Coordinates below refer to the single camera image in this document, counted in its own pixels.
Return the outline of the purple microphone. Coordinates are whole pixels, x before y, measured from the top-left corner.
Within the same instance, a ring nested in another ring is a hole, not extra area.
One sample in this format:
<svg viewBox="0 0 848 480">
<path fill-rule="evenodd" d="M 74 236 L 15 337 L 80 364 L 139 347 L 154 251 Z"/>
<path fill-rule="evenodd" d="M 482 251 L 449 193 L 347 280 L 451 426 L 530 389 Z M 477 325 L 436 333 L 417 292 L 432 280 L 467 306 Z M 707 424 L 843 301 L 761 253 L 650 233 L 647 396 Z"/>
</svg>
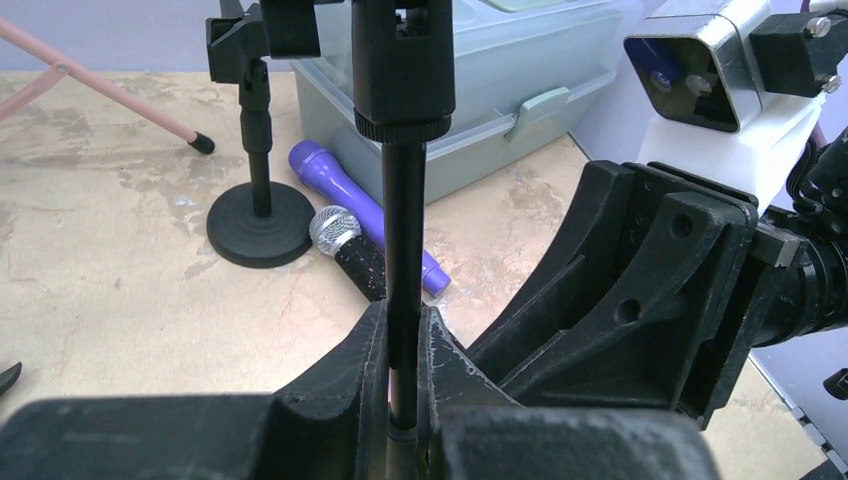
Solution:
<svg viewBox="0 0 848 480">
<path fill-rule="evenodd" d="M 329 150 L 314 141 L 303 140 L 292 148 L 288 162 L 298 179 L 328 199 L 329 205 L 349 210 L 359 220 L 363 233 L 384 254 L 382 207 L 347 175 Z"/>
</svg>

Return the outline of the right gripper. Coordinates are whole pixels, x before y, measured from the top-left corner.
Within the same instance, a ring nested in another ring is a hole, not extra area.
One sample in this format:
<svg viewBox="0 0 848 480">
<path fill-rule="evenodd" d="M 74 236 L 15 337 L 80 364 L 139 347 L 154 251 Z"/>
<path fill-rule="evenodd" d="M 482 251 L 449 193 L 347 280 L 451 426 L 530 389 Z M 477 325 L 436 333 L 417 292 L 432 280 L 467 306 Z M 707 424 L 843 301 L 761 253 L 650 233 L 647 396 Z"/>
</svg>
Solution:
<svg viewBox="0 0 848 480">
<path fill-rule="evenodd" d="M 469 357 L 526 406 L 662 409 L 705 428 L 800 250 L 756 209 L 660 163 L 587 163 L 547 251 Z"/>
</svg>

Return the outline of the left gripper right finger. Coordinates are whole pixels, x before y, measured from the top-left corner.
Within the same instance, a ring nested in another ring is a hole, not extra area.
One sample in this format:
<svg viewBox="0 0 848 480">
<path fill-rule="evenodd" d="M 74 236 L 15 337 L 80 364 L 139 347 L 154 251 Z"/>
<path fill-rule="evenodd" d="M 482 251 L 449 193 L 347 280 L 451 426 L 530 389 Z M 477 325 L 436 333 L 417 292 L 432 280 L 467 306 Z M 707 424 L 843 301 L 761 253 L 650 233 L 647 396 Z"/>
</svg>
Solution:
<svg viewBox="0 0 848 480">
<path fill-rule="evenodd" d="M 717 479 L 701 434 L 645 409 L 525 407 L 468 358 L 439 310 L 419 327 L 422 479 Z"/>
</svg>

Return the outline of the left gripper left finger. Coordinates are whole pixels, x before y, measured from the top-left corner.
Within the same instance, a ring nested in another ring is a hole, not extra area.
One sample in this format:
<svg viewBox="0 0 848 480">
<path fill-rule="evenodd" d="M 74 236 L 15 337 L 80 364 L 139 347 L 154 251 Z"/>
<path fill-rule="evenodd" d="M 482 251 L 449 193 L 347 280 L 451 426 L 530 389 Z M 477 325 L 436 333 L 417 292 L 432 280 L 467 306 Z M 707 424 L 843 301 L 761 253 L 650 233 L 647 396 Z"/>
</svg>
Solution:
<svg viewBox="0 0 848 480">
<path fill-rule="evenodd" d="M 1 430 L 5 479 L 381 479 L 387 334 L 381 303 L 271 394 L 65 398 Z"/>
</svg>

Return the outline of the silver condenser microphone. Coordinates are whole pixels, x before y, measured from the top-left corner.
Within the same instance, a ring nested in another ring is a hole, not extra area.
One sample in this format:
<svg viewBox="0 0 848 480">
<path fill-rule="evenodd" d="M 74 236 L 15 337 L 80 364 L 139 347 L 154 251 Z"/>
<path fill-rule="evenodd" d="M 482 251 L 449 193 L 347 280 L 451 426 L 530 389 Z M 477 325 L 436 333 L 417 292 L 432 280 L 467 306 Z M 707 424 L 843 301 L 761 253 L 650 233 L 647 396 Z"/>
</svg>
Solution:
<svg viewBox="0 0 848 480">
<path fill-rule="evenodd" d="M 337 205 L 322 208 L 310 221 L 309 235 L 369 302 L 386 298 L 384 254 L 349 210 Z"/>
</svg>

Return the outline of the black round-base mic stand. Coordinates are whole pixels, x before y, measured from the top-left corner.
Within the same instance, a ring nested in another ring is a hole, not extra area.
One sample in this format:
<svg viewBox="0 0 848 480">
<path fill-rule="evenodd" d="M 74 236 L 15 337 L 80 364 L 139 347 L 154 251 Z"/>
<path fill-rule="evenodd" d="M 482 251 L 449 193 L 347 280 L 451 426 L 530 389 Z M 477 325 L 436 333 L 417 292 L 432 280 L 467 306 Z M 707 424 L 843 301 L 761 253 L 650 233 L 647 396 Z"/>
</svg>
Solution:
<svg viewBox="0 0 848 480">
<path fill-rule="evenodd" d="M 238 87 L 242 147 L 250 181 L 222 193 L 206 219 L 207 238 L 224 259 L 265 269 L 293 262 L 312 245 L 309 200 L 293 187 L 270 178 L 271 93 L 261 8 L 221 1 L 220 16 L 206 21 L 210 78 Z"/>
</svg>

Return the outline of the black tripod mic stand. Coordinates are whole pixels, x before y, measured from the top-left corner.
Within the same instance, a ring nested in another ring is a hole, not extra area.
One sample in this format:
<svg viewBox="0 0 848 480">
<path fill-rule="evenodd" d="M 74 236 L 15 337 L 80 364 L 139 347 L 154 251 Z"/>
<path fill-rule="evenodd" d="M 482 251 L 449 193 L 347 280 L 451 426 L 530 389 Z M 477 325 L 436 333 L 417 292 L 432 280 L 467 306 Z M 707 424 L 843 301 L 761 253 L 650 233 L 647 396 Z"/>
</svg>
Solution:
<svg viewBox="0 0 848 480">
<path fill-rule="evenodd" d="M 426 146 L 455 109 L 452 6 L 356 1 L 354 118 L 381 146 L 387 297 L 274 394 L 261 479 L 416 478 Z"/>
</svg>

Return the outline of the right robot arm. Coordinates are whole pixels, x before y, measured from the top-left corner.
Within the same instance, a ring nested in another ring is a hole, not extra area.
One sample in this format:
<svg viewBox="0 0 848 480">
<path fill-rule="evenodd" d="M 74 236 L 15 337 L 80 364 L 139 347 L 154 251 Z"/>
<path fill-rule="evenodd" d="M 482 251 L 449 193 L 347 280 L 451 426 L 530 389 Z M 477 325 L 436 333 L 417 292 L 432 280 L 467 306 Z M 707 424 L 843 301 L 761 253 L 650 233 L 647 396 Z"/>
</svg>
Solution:
<svg viewBox="0 0 848 480">
<path fill-rule="evenodd" d="M 660 163 L 588 162 L 541 261 L 469 347 L 528 407 L 705 426 L 750 351 L 847 324 L 847 232 Z"/>
</svg>

